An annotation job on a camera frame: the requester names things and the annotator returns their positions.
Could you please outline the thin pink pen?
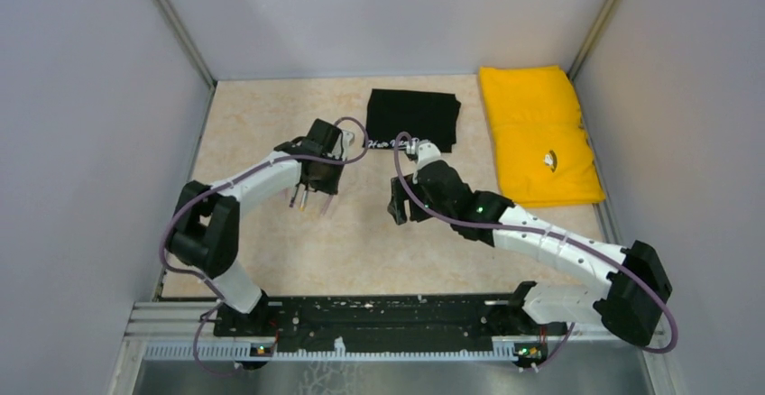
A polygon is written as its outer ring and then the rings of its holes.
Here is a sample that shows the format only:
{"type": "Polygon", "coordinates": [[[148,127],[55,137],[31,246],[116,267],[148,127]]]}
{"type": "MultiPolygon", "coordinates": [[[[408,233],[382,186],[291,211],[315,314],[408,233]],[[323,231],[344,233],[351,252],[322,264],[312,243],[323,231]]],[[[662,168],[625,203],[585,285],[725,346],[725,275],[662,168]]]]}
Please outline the thin pink pen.
{"type": "Polygon", "coordinates": [[[320,214],[321,214],[322,216],[324,216],[324,215],[327,213],[327,211],[329,210],[329,208],[330,208],[330,206],[331,206],[331,203],[332,203],[333,199],[334,199],[334,195],[329,195],[329,196],[327,197],[327,200],[326,200],[326,202],[325,202],[325,204],[324,204],[324,206],[322,207],[322,209],[321,209],[321,212],[320,212],[320,214]]]}

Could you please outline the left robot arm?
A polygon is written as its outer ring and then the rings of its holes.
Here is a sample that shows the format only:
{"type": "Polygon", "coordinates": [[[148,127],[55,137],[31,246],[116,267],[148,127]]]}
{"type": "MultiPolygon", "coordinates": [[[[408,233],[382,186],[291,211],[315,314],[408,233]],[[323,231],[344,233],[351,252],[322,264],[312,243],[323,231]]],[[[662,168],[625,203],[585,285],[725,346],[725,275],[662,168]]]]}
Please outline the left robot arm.
{"type": "Polygon", "coordinates": [[[265,294],[237,260],[240,223],[284,190],[335,196],[345,165],[355,162],[350,150],[356,138],[338,123],[317,119],[306,134],[275,146],[231,178],[188,182],[161,239],[165,270],[198,278],[236,311],[238,327],[248,335],[263,333],[271,312],[259,304],[265,294]]]}

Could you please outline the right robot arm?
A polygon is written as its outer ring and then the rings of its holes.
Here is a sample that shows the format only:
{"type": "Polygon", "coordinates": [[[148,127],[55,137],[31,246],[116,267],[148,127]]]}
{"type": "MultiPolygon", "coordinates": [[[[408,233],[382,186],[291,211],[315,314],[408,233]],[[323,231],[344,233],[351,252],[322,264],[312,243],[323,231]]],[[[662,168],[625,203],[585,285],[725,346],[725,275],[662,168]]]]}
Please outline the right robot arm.
{"type": "Polygon", "coordinates": [[[654,354],[673,351],[677,320],[668,309],[672,285],[656,249],[624,247],[574,234],[495,192],[472,190],[437,160],[391,178],[387,210],[398,225],[436,218],[468,241],[529,256],[579,280],[558,294],[540,284],[508,309],[520,334],[540,324],[601,323],[621,340],[654,354]]]}

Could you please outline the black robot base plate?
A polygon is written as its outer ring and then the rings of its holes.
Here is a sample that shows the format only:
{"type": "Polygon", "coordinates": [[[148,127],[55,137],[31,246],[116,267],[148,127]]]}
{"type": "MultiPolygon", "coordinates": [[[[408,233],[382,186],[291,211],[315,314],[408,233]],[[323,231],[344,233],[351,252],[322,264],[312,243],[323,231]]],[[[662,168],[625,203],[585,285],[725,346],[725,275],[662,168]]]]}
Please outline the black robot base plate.
{"type": "Polygon", "coordinates": [[[216,337],[265,337],[279,353],[483,353],[493,339],[563,335],[567,324],[539,325],[522,309],[523,291],[503,294],[280,296],[253,311],[223,306],[216,337]]]}

